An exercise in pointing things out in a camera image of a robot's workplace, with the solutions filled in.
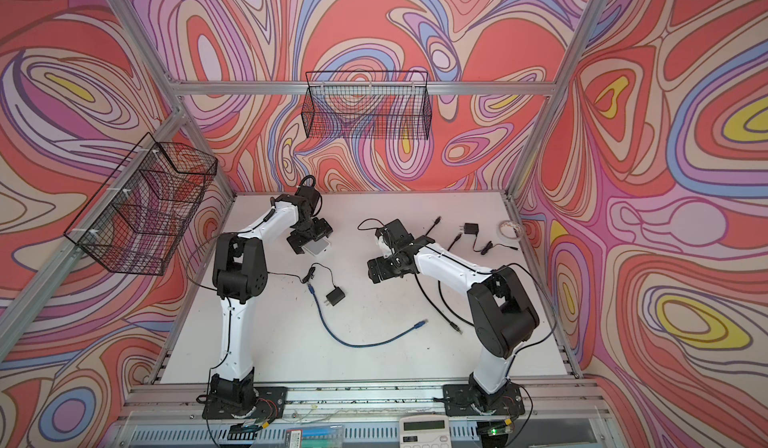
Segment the white network switch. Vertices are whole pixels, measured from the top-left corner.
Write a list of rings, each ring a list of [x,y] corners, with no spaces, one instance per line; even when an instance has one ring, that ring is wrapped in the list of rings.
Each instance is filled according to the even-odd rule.
[[[330,247],[331,243],[329,239],[322,238],[320,240],[308,241],[306,244],[304,244],[302,249],[307,254],[310,254],[314,257],[320,257],[327,253],[330,250]]]

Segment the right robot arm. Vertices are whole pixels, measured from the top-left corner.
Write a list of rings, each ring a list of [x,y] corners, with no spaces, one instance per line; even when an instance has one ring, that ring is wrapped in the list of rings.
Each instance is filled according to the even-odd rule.
[[[482,345],[468,385],[475,405],[483,410],[504,396],[514,350],[530,339],[539,315],[516,272],[488,268],[450,253],[428,236],[396,238],[375,232],[383,255],[367,262],[374,283],[407,274],[425,275],[466,295],[475,334]]]

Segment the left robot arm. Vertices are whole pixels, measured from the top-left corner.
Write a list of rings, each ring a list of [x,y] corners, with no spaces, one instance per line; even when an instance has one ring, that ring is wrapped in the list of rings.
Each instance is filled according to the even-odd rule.
[[[212,395],[242,404],[255,398],[247,328],[254,299],[268,283],[266,245],[284,238],[298,255],[324,250],[333,228],[319,216],[321,208],[316,178],[306,175],[296,192],[271,198],[269,209],[254,222],[217,238],[212,283],[221,299],[224,320],[221,362],[212,369],[210,379]]]

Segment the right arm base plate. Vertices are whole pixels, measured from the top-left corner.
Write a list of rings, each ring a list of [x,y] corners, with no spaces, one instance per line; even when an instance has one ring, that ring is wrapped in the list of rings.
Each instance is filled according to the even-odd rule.
[[[440,400],[449,417],[504,416],[515,420],[526,413],[521,386],[512,382],[491,394],[469,383],[444,384]]]

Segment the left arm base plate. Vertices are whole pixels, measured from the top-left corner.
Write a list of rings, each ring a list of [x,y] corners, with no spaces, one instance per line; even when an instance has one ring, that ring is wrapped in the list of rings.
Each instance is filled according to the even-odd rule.
[[[253,394],[246,394],[242,400],[201,394],[196,401],[203,405],[206,420],[274,421],[283,416],[287,394],[285,386],[256,386]]]

